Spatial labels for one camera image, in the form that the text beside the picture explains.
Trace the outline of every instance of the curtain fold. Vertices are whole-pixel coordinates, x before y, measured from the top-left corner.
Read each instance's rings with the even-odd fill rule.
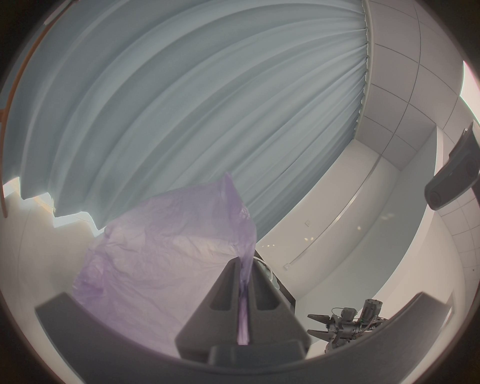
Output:
[[[82,0],[21,79],[4,181],[101,228],[229,172],[261,238],[353,138],[366,60],[360,0]]]

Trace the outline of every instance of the translucent purple bag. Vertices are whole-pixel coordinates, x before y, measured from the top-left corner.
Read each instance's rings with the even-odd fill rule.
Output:
[[[113,220],[89,247],[73,296],[124,336],[179,356],[176,335],[234,257],[245,292],[255,243],[255,224],[226,174],[153,197]],[[248,343],[245,299],[239,344]]]

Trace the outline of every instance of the curtain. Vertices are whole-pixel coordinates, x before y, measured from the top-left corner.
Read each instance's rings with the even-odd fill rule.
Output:
[[[20,81],[4,181],[101,228],[228,172],[261,238],[353,138],[366,60],[360,0],[82,0]]]

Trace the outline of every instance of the orange pole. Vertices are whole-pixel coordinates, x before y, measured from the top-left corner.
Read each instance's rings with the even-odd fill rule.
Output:
[[[73,4],[71,2],[68,4],[58,15],[55,19],[52,20],[50,24],[48,24],[45,29],[42,31],[40,36],[37,37],[35,40],[35,43],[33,43],[32,47],[28,51],[24,61],[22,62],[22,65],[20,69],[18,70],[17,75],[15,76],[15,80],[13,81],[12,88],[10,89],[10,93],[8,94],[8,99],[7,99],[7,105],[5,106],[5,109],[2,110],[2,113],[0,114],[0,121],[1,121],[1,130],[0,130],[0,203],[1,203],[1,210],[3,212],[3,217],[7,218],[8,212],[7,212],[7,205],[5,203],[5,195],[3,193],[3,178],[2,178],[2,170],[3,170],[3,143],[5,141],[5,132],[7,130],[7,120],[8,120],[8,114],[10,112],[10,108],[12,106],[12,101],[13,97],[15,96],[15,91],[17,90],[18,84],[20,82],[20,79],[22,78],[23,73],[25,72],[25,69],[28,65],[28,62],[32,58],[34,52],[40,45],[41,41],[43,38],[46,36],[48,31],[52,28],[52,26],[57,22],[57,20],[67,11],[67,9],[70,8],[70,6]]]

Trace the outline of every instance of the crumpled plastic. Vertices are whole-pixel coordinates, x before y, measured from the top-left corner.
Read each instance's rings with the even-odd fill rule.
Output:
[[[241,259],[239,344],[256,228],[230,175],[148,199],[90,245],[73,297],[131,340],[178,357],[175,337],[232,258]]]

